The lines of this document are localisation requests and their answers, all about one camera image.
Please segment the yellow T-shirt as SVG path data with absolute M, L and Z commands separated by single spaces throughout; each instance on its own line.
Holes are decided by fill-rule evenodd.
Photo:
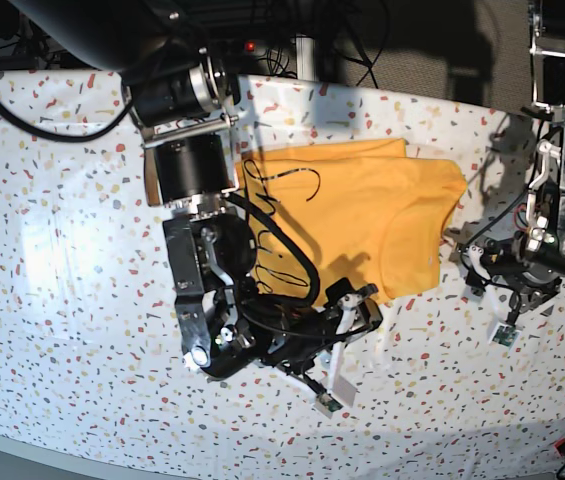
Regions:
M 435 288 L 439 248 L 467 183 L 446 159 L 412 158 L 402 139 L 245 152 L 245 196 L 315 265 L 326 290 L 374 284 L 385 303 Z

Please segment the terrazzo patterned tablecloth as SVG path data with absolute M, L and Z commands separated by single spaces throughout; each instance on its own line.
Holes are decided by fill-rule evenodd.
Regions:
M 491 344 L 493 310 L 444 262 L 343 366 L 326 417 L 271 369 L 210 381 L 181 356 L 162 223 L 130 121 L 88 144 L 0 119 L 0 435 L 204 479 L 490 479 L 553 471 L 565 438 L 565 291 Z

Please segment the white metal post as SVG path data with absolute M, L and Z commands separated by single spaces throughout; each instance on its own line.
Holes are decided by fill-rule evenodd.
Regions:
M 303 81 L 317 80 L 315 66 L 315 40 L 304 35 L 295 38 L 297 78 Z

